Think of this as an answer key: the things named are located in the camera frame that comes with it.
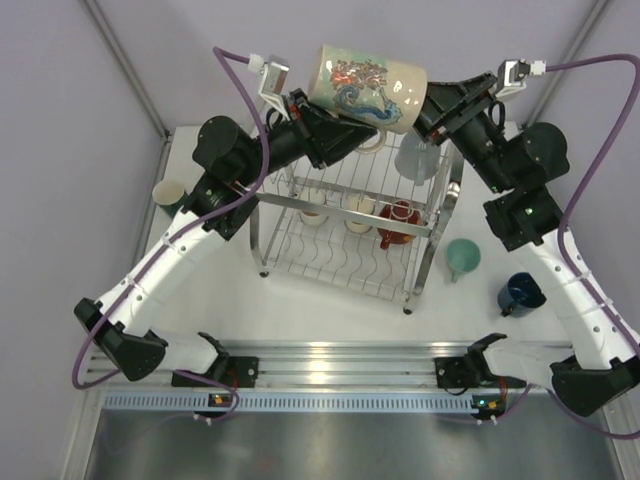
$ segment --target mug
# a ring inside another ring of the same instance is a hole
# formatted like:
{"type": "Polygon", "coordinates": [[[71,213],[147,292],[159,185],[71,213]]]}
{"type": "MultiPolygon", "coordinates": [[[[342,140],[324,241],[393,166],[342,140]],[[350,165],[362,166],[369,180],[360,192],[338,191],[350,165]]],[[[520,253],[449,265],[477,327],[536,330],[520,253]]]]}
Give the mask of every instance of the mug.
{"type": "Polygon", "coordinates": [[[421,187],[425,180],[438,172],[440,147],[423,142],[417,133],[411,131],[402,139],[394,165],[401,176],[421,187]]]}
{"type": "MultiPolygon", "coordinates": [[[[410,202],[406,200],[398,200],[391,205],[385,205],[378,215],[382,218],[390,218],[396,222],[411,223],[412,225],[420,224],[420,212],[413,208],[410,202]]],[[[380,248],[387,250],[391,244],[404,245],[413,240],[414,236],[407,233],[392,232],[383,228],[378,229],[378,233],[382,237],[380,248]]]]}
{"type": "Polygon", "coordinates": [[[467,273],[473,272],[480,265],[480,247],[468,238],[456,238],[447,246],[447,265],[451,269],[451,282],[467,273]]]}
{"type": "Polygon", "coordinates": [[[380,130],[405,133],[413,127],[427,93],[427,72],[416,65],[323,45],[309,83],[309,101],[380,130]]]}
{"type": "MultiPolygon", "coordinates": [[[[366,213],[367,215],[373,214],[373,210],[376,207],[376,202],[373,201],[368,195],[356,194],[349,195],[347,198],[347,209],[352,212],[366,213]]],[[[365,223],[351,222],[346,220],[345,225],[353,233],[363,234],[371,230],[371,225],[365,223]]]]}
{"type": "Polygon", "coordinates": [[[542,290],[527,272],[513,275],[498,293],[500,315],[524,317],[547,301],[542,290]]]}
{"type": "Polygon", "coordinates": [[[162,180],[151,191],[153,201],[171,218],[175,217],[187,199],[187,191],[178,180],[162,180]]]}
{"type": "MultiPolygon", "coordinates": [[[[317,205],[324,205],[327,203],[327,196],[323,191],[317,188],[302,189],[298,198],[305,202],[315,203],[317,205]]],[[[319,213],[300,211],[300,220],[311,227],[318,227],[327,221],[327,216],[319,213]]]]}

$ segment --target teal mug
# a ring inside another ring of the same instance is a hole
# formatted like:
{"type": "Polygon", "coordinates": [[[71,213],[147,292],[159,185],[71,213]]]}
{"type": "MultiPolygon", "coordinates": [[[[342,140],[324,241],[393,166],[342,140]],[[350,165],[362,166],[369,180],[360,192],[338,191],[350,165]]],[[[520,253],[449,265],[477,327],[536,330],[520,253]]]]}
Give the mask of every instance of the teal mug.
{"type": "Polygon", "coordinates": [[[451,281],[469,272],[473,272],[480,265],[480,247],[468,238],[457,238],[447,246],[447,265],[451,269],[451,281]]]}

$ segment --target metal wire rack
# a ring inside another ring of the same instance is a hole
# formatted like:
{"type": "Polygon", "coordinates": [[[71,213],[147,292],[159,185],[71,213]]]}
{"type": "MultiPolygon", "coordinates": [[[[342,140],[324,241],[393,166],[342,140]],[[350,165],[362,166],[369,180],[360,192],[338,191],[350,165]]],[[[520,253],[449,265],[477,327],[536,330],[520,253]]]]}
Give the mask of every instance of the metal wire rack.
{"type": "Polygon", "coordinates": [[[302,275],[402,303],[405,312],[411,313],[426,282],[449,210],[457,200],[462,158],[456,158],[457,151],[444,144],[437,173],[418,186],[400,176],[395,168],[402,138],[388,134],[386,145],[375,154],[353,153],[324,170],[312,168],[303,158],[271,175],[259,193],[260,200],[283,209],[264,255],[259,248],[258,209],[251,219],[251,249],[261,275],[272,270],[302,275]],[[322,191],[325,204],[300,199],[304,188],[322,191]],[[366,195],[374,200],[373,214],[348,210],[346,203],[351,195],[366,195]],[[398,200],[409,201],[420,212],[419,225],[378,216],[385,205],[398,200]],[[448,206],[443,216],[445,204],[448,206]],[[301,221],[300,211],[327,215],[328,219],[318,227],[309,226],[301,221]],[[347,229],[345,221],[372,228],[356,234],[347,229]],[[382,250],[378,228],[414,238],[382,250]]]}

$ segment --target white cup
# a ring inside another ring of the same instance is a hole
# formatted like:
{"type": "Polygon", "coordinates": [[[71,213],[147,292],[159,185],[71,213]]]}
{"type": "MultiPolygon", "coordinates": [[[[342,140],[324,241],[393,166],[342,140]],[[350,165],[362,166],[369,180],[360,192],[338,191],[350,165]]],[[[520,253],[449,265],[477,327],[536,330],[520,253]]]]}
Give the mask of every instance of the white cup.
{"type": "Polygon", "coordinates": [[[438,173],[440,147],[423,142],[415,132],[409,132],[402,139],[394,164],[400,175],[421,187],[425,180],[438,173]]]}
{"type": "MultiPolygon", "coordinates": [[[[324,205],[327,201],[327,197],[324,192],[317,188],[303,188],[298,198],[305,202],[315,203],[317,205],[324,205]]],[[[300,211],[300,220],[311,227],[318,227],[327,221],[327,216],[300,211]]]]}
{"type": "Polygon", "coordinates": [[[151,197],[156,205],[173,218],[187,199],[187,192],[182,182],[167,178],[153,187],[151,197]]]}
{"type": "MultiPolygon", "coordinates": [[[[366,213],[367,215],[373,214],[373,209],[375,208],[376,202],[373,201],[371,197],[367,195],[349,195],[347,198],[347,209],[352,212],[366,213]]],[[[371,225],[366,225],[364,223],[357,223],[351,221],[344,222],[347,228],[353,233],[362,234],[367,233],[371,230],[371,225]]]]}

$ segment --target navy blue mug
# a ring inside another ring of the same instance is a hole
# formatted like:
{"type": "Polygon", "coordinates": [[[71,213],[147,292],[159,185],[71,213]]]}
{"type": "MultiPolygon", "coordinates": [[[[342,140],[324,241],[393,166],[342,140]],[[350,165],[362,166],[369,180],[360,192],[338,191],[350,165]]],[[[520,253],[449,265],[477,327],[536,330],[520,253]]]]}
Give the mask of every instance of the navy blue mug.
{"type": "Polygon", "coordinates": [[[516,273],[498,293],[498,305],[503,317],[524,317],[544,305],[547,297],[531,275],[516,273]]]}

